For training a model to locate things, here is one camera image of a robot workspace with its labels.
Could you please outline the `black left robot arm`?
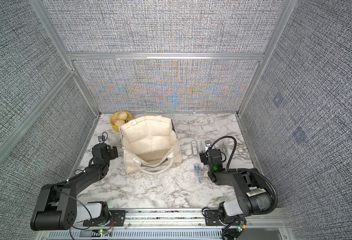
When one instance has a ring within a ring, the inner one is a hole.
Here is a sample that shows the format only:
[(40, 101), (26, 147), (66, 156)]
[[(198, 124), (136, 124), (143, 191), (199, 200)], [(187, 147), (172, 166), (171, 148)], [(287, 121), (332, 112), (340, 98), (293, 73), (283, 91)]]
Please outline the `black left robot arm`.
[(80, 173), (56, 184), (44, 185), (32, 214), (33, 231), (68, 230), (77, 216), (77, 195), (103, 179), (110, 161), (118, 157), (117, 147), (99, 143), (93, 146), (89, 165)]

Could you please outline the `clear compass case green label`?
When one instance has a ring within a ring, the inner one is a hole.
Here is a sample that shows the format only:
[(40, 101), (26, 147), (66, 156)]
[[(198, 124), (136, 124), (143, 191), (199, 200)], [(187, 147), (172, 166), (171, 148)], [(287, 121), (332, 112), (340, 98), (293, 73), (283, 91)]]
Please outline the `clear compass case green label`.
[(224, 142), (221, 143), (221, 151), (224, 153), (224, 154), (227, 154), (228, 153), (228, 149), (227, 149), (227, 146)]

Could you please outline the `clear compass case blue parts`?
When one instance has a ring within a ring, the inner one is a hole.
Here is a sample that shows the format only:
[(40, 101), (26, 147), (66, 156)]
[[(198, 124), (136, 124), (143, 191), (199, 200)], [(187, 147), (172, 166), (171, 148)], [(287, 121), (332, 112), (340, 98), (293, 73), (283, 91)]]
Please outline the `clear compass case blue parts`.
[(196, 183), (201, 184), (204, 178), (204, 169), (201, 167), (201, 164), (194, 164), (194, 174)]

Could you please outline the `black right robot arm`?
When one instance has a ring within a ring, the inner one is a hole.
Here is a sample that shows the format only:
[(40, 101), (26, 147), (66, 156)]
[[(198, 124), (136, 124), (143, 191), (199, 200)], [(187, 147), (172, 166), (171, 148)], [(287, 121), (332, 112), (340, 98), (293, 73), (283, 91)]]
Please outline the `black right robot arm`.
[(217, 149), (200, 153), (200, 159), (208, 167), (212, 183), (232, 187), (235, 191), (235, 198), (219, 204), (221, 223), (228, 225), (238, 217), (269, 214), (277, 207), (275, 188), (256, 168), (225, 169), (222, 153)]

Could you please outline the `clear compass case second row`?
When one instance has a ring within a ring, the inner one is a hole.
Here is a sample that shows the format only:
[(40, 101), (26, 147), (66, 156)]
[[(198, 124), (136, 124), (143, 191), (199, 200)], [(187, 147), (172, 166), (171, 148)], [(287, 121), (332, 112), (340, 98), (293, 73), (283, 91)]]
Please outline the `clear compass case second row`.
[(208, 167), (204, 166), (204, 177), (205, 178), (208, 178), (208, 171), (209, 171)]

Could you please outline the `cream canvas tote bag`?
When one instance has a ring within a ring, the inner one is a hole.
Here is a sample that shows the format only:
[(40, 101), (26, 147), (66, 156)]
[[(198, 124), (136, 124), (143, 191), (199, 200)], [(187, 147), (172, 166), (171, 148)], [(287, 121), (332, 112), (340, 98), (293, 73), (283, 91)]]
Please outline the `cream canvas tote bag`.
[(173, 120), (143, 116), (119, 127), (126, 174), (159, 175), (183, 162)]

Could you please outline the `clear compass case white label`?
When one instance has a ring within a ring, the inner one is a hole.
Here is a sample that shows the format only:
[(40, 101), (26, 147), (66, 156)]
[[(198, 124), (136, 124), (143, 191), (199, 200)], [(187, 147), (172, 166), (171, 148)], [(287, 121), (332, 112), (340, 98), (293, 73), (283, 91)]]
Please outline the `clear compass case white label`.
[(211, 145), (212, 142), (210, 140), (205, 141), (205, 151), (207, 151)]

